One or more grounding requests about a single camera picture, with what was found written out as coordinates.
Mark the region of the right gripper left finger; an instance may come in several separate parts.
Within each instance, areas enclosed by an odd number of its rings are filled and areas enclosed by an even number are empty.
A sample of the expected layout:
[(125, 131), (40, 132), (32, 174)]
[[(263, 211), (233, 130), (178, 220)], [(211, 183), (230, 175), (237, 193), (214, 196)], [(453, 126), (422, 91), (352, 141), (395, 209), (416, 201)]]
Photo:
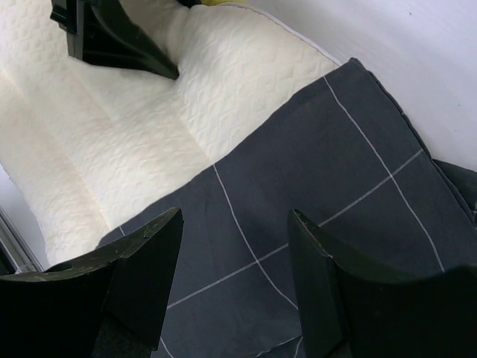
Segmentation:
[(183, 235), (171, 208), (43, 272), (1, 277), (3, 357), (149, 357), (159, 347)]

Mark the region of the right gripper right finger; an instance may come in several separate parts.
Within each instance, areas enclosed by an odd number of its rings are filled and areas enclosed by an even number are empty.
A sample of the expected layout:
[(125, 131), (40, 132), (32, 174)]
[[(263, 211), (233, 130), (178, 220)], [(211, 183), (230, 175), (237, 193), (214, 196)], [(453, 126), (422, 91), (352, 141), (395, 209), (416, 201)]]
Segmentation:
[(474, 357), (476, 267), (424, 278), (373, 260), (299, 210), (288, 241), (308, 357)]

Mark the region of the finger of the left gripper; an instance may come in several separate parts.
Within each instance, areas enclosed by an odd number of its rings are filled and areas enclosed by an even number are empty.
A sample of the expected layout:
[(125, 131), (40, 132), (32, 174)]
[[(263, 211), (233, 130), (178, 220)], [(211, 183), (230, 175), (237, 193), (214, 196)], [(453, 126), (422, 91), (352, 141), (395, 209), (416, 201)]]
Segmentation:
[(93, 66), (134, 69), (172, 80), (179, 70), (117, 0), (54, 0), (50, 19), (66, 32), (68, 55)]

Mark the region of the cream yellow pillow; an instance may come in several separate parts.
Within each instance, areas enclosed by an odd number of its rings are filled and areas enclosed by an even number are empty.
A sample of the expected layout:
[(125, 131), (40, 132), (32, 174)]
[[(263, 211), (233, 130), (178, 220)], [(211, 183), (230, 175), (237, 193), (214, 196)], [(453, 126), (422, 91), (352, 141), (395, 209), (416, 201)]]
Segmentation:
[(74, 60), (50, 2), (1, 3), (1, 165), (50, 265), (94, 250), (336, 68), (286, 25), (238, 4), (124, 8), (178, 65), (177, 80)]

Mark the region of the dark grey plaid pillowcase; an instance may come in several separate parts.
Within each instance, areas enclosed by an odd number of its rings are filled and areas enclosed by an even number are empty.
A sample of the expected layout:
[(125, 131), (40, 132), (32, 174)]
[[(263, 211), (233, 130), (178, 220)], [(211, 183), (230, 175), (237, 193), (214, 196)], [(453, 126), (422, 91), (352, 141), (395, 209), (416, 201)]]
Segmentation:
[(182, 211), (158, 357), (303, 357), (288, 212), (425, 276), (476, 261), (470, 176), (434, 160), (393, 97), (352, 59), (101, 244), (171, 207)]

